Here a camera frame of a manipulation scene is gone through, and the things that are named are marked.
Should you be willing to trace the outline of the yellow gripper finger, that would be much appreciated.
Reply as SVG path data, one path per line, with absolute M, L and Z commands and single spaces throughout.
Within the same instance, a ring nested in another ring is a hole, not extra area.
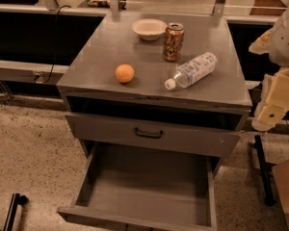
M 274 76 L 266 74 L 262 81 L 261 100 L 257 104 L 251 126 L 266 132 L 274 128 L 289 112 L 289 68 L 282 67 Z
M 272 30 L 267 30 L 256 41 L 254 41 L 250 47 L 250 53 L 262 55 L 269 52 L 270 36 Z

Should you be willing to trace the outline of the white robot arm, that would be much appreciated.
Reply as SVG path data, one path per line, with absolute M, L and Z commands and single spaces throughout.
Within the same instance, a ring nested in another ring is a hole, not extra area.
M 289 112 L 289 7 L 274 24 L 250 45 L 250 53 L 269 54 L 279 71 L 266 74 L 262 81 L 261 100 L 257 104 L 251 126 L 256 131 L 269 131 Z

